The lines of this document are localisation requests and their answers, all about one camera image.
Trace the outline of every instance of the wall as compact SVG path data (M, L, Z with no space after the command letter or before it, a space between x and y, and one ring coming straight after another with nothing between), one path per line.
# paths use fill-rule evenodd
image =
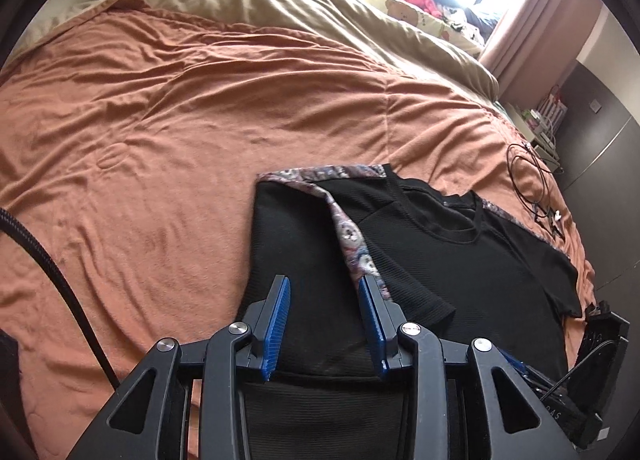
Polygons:
M605 10L580 60L561 89L569 109L556 136L564 168L557 180L596 271L596 298L631 323L604 416L609 435L580 455L605 460L640 410L640 56Z
M605 8L578 61L588 68L640 122L640 55Z

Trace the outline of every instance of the blue gripper pad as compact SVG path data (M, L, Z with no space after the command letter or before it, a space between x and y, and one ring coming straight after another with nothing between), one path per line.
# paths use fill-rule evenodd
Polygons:
M267 326L264 337L263 359L260 371L265 381L269 380L278 363L280 345L282 344L290 304L291 284L289 283L289 278L285 278L280 285L280 291L278 292L278 297L276 298L273 313L271 313L269 325Z
M373 369L377 376L383 378L388 371L385 339L382 335L382 328L373 304L373 299L371 299L371 294L364 278L361 278L358 282L358 304L360 305L360 315L362 316L362 322L364 324L364 332L369 345Z
M529 369L527 368L527 365L525 363L517 360L515 357L513 357L511 354L508 354L504 350L500 350L500 353L505 359L507 359L507 362L511 366L513 366L513 369L516 370L519 374L527 375L529 373Z

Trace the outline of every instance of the black cable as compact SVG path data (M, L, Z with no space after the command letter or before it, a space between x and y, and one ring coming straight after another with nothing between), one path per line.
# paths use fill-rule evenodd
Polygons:
M511 150L513 148L520 148L521 150L524 150L527 153L527 155L525 156L525 155L522 155L522 154L514 154L512 156L511 155L511 153L512 153ZM525 162L527 162L528 164L531 164L533 167L536 168L536 170L538 172L538 176L540 177L540 182L542 183L542 192L540 193L540 197L539 198L537 198L537 199L527 198L524 195L524 193L520 190L520 188L518 187L518 184L516 183L516 179L515 179L514 174L513 174L513 167L514 167L514 164L516 163L516 161L518 159L524 160ZM520 200L520 203L523 205L523 207L529 213L531 213L531 215L534 217L534 221L540 227L542 227L547 233L549 233L552 237L555 237L556 233L557 233L564 240L564 235L562 234L561 231L559 231L555 227L555 225L552 222L550 222L550 225L552 226L552 229L549 230L549 228L546 227L545 224L543 224L543 223L541 223L539 221L539 218L549 218L549 216L550 216L550 214L549 214L550 207L547 206L547 208L545 209L542 206L542 203L545 201L545 199L549 199L550 195L551 195L551 189L549 188L549 185L546 182L545 173L553 175L553 173L551 171L549 171L547 169L543 169L542 166L540 165L540 162L543 162L543 159L540 158L534 152L533 148L531 147L531 145L529 143L522 144L522 143L519 143L519 142L512 142L511 144L509 144L507 146L506 160L507 160L507 173L508 173L509 178L511 180L511 185L513 186L513 190L515 191L516 196L518 197L518 200Z
M567 374L560 380L558 380L558 382L556 382L549 390L548 392L546 392L542 397L540 397L540 402L544 402L547 397L549 395L551 395L555 390L557 390L566 380L568 380L575 372L576 370L578 370L578 368L580 368L586 361L589 360L589 358L591 358L592 356L594 356L596 354L596 352L600 351L602 348L604 348L605 346L609 346L609 345L614 345L616 344L615 341L613 340L608 340L608 341L604 341L601 342L598 346L596 346L593 350L591 350L591 352L589 352L587 354L587 356L581 360L578 364L576 364L573 368L571 368Z
M102 347L98 342L98 338L95 336L94 330L91 328L91 324L86 318L76 294L74 294L74 291L67 283L58 266L51 259L51 256L49 256L47 251L44 250L24 225L2 208L0 208L0 229L13 239L14 242L26 250L49 277L51 283L56 287L60 296L62 296L62 299L69 307L69 310L71 310L71 313L75 318L76 323L78 323L89 348L91 348L95 358L98 359L98 363L100 363L104 374L107 376L107 379L109 379L109 382L115 390L120 385L120 381L118 380L116 373L113 371L107 356L102 350Z

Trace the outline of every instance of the bed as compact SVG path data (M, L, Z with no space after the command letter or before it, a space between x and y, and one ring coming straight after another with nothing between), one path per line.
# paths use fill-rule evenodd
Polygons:
M288 167L389 162L473 189L569 256L584 308L571 214L551 181L560 240L518 200L505 154L522 138L496 98L463 50L357 0L98 0L33 23L0 73L0 205L52 254L120 378L158 338L233 321L255 176ZM517 173L538 192L533 167ZM30 258L0 238L0 260L34 443L62 459L110 386ZM573 364L583 322L564 330Z
M478 28L468 24L466 18L459 23L455 23L456 28L454 28L453 23L434 18L431 14L403 0L360 1L388 15L390 18L404 21L430 36L443 39L474 58L478 58L484 48L484 40L480 36Z

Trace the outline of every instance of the wall switch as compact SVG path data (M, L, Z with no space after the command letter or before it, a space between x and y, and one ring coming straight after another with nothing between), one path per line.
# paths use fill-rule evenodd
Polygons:
M600 104L597 99L594 99L589 104L589 107L593 110L594 114L597 114L600 111L602 104Z

